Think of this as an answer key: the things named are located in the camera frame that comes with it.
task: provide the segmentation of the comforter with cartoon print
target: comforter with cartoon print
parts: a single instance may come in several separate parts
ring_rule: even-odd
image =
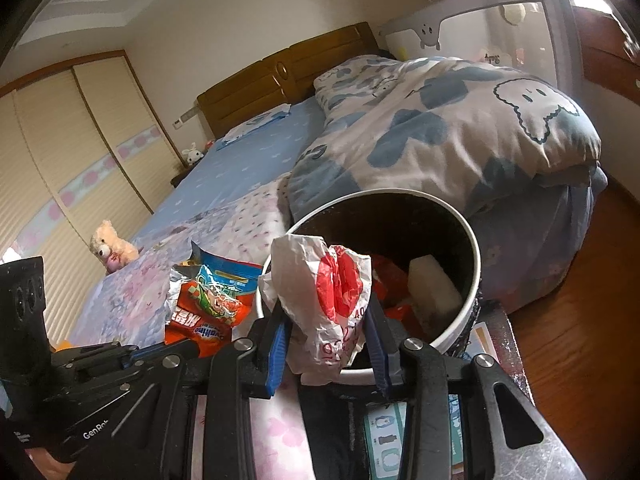
[[[430,193],[469,218],[531,186],[588,187],[602,175],[600,138],[580,107],[512,68],[359,56],[314,85],[326,121],[290,178],[296,221],[384,187]]]

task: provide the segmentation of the orange plush toy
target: orange plush toy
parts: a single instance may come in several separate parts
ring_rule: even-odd
[[[120,270],[138,259],[138,250],[126,240],[118,238],[111,222],[103,220],[89,241],[91,252],[102,262],[107,274]]]

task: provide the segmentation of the ceiling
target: ceiling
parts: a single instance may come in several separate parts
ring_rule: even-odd
[[[64,59],[126,46],[175,0],[50,0],[0,67],[0,85]]]

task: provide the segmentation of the wooden headboard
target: wooden headboard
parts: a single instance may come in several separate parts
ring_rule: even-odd
[[[216,139],[231,128],[282,103],[314,94],[314,79],[343,61],[378,54],[369,23],[338,28],[301,41],[249,65],[198,96]]]

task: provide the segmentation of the teddy bear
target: teddy bear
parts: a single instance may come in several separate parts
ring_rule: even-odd
[[[102,262],[107,274],[120,270],[138,259],[138,250],[118,237],[109,220],[103,220],[89,241],[91,252]]]
[[[182,154],[187,157],[187,164],[189,164],[190,166],[193,166],[204,156],[202,152],[196,148],[195,142],[192,142],[191,147],[187,150],[182,150]]]

